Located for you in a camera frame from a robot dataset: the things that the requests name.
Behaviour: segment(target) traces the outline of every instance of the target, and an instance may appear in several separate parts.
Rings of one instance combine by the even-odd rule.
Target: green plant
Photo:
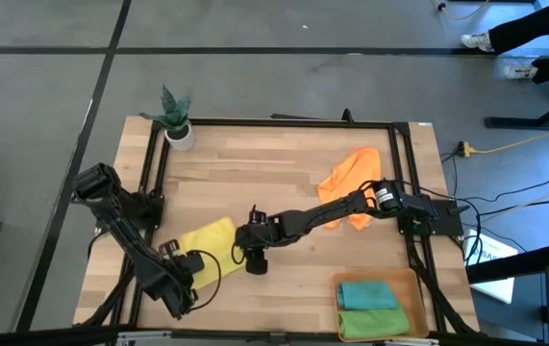
[[[176,101],[165,85],[162,86],[162,115],[150,115],[141,112],[139,116],[160,123],[167,130],[179,131],[188,120],[190,98],[185,96]]]

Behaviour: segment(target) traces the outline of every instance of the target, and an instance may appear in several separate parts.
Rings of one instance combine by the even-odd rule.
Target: wooden tray
[[[384,335],[379,339],[348,339],[342,337],[340,333],[340,323],[338,326],[338,337],[343,342],[365,342],[375,341],[382,339],[400,339],[409,337],[426,337],[430,330],[428,329],[428,323],[426,322],[426,310],[424,309],[423,301],[421,300],[421,292],[419,291],[419,284],[417,282],[417,276],[412,269],[390,269],[379,271],[364,271],[364,272],[347,272],[336,273],[332,278],[334,292],[334,306],[336,308],[336,319],[338,320],[338,313],[341,308],[337,302],[338,285],[341,283],[352,282],[366,282],[366,281],[381,281],[386,282],[389,288],[396,296],[398,303],[402,306],[411,329],[405,334],[398,335]]]

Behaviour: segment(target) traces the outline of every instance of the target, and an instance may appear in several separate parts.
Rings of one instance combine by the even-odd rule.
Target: gray concrete floor
[[[106,46],[120,0],[0,0],[0,45]],[[455,13],[476,5],[454,5]],[[120,46],[459,47],[478,33],[534,9],[492,4],[463,22],[439,17],[429,0],[134,1]],[[515,50],[549,51],[538,38]],[[103,57],[0,56],[0,332],[11,329],[37,257]],[[542,133],[489,130],[485,116],[536,117],[549,109],[549,83],[502,81],[499,67],[522,59],[392,56],[117,56],[82,167],[112,163],[124,117],[156,112],[161,84],[193,99],[191,116],[267,117],[273,112],[359,120],[433,122],[442,153],[459,140],[491,148]],[[451,162],[444,165],[453,188]],[[458,160],[459,196],[495,194],[549,179],[549,138]],[[528,201],[542,189],[480,210]],[[464,221],[472,223],[472,215]],[[70,207],[34,328],[69,326],[86,268],[94,220]],[[549,245],[549,206],[485,224],[527,249]],[[518,281],[527,297],[538,278]],[[478,295],[477,309],[487,307]]]

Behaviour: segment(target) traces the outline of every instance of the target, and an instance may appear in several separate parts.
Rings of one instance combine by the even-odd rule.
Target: potted plant
[[[195,144],[195,135],[188,120],[190,98],[185,96],[176,102],[171,92],[163,85],[161,101],[163,115],[150,115],[144,112],[139,115],[160,123],[172,148],[179,151],[190,149]]]

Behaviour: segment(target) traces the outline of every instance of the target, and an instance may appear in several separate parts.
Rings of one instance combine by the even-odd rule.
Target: yellow cloth
[[[178,243],[180,252],[184,254],[193,249],[213,254],[220,263],[221,275],[224,278],[227,274],[244,266],[244,264],[235,264],[232,260],[231,251],[235,236],[234,223],[229,217],[223,217],[210,225],[182,235]],[[193,275],[192,287],[194,289],[199,289],[218,280],[218,269],[214,260],[203,254],[201,254],[201,258],[204,260],[204,269]]]
[[[375,148],[360,148],[353,155],[336,166],[326,180],[317,188],[319,200],[322,204],[332,202],[340,197],[348,195],[357,190],[367,180],[381,179],[381,161],[379,152]],[[367,197],[374,198],[372,188],[365,193]],[[364,228],[372,216],[368,214],[354,214],[349,216],[349,223],[356,229]],[[327,228],[334,228],[340,220],[332,221],[325,225]]]

